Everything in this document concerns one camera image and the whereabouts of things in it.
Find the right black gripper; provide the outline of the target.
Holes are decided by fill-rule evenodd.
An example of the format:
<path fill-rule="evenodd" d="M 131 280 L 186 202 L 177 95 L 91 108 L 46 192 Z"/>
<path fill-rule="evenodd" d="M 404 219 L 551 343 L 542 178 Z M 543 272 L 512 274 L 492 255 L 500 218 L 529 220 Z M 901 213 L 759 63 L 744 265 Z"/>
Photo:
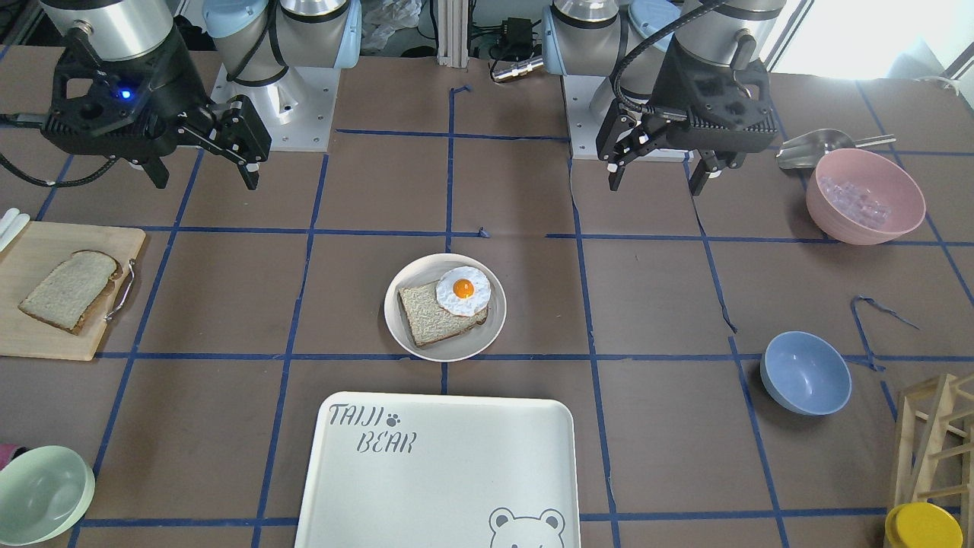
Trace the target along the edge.
<path fill-rule="evenodd" d="M 236 165 L 256 190 L 271 135 L 248 96 L 213 103 L 178 27 L 126 60 L 102 59 L 83 27 L 71 27 L 65 41 L 40 129 L 49 142 L 69 154 L 136 162 L 157 190 L 170 179 L 161 157 L 195 145 Z"/>

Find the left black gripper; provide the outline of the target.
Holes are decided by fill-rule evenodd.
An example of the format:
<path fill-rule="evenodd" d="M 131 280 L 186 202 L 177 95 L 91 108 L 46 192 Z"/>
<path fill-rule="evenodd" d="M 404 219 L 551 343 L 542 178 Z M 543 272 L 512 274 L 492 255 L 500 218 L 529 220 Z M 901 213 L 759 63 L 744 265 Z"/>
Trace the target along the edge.
<path fill-rule="evenodd" d="M 619 190 L 624 170 L 659 148 L 699 150 L 691 176 L 697 197 L 711 177 L 738 169 L 746 153 L 772 144 L 778 128 L 769 100 L 769 78 L 753 58 L 757 41 L 734 35 L 730 65 L 697 59 L 675 39 L 666 53 L 648 48 L 635 62 L 635 94 L 646 97 L 655 114 L 637 121 L 609 110 L 596 135 L 596 156 L 606 163 L 608 184 Z"/>

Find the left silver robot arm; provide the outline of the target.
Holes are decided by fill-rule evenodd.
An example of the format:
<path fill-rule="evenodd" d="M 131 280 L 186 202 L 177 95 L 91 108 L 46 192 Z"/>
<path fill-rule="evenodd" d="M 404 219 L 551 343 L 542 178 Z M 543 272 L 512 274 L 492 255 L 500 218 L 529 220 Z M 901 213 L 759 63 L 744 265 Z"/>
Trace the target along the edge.
<path fill-rule="evenodd" d="M 609 103 L 594 139 L 609 187 L 658 149 L 694 151 L 697 196 L 714 174 L 738 169 L 779 133 L 769 73 L 759 58 L 783 1 L 685 1 L 655 27 L 647 1 L 554 1 L 543 14 L 551 74 L 606 78 Z"/>

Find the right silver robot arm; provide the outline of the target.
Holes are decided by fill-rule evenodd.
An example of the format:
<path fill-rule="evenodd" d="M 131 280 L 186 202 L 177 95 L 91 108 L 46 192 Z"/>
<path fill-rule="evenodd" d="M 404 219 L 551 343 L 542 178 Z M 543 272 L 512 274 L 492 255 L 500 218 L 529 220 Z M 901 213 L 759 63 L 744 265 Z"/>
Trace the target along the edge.
<path fill-rule="evenodd" d="M 205 30 L 231 91 L 216 100 L 164 1 L 41 5 L 65 49 L 40 132 L 67 154 L 104 159 L 67 187 L 126 161 L 162 190 L 163 158 L 199 147 L 229 160 L 254 190 L 272 150 L 271 128 L 317 113 L 299 67 L 350 69 L 361 52 L 358 1 L 205 1 Z"/>

